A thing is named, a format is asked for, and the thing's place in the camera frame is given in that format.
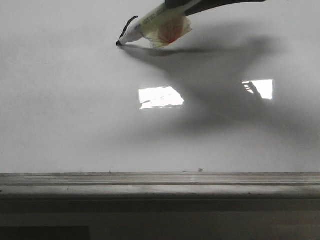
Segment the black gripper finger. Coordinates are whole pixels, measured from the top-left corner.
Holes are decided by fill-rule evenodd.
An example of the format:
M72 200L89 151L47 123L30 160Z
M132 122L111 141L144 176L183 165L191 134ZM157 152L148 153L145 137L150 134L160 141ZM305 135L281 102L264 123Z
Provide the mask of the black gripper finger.
M186 16L195 15L214 8L240 3L262 3L266 0L202 0L185 11Z
M165 6L167 9L184 8L189 9L195 5L194 0L165 0Z

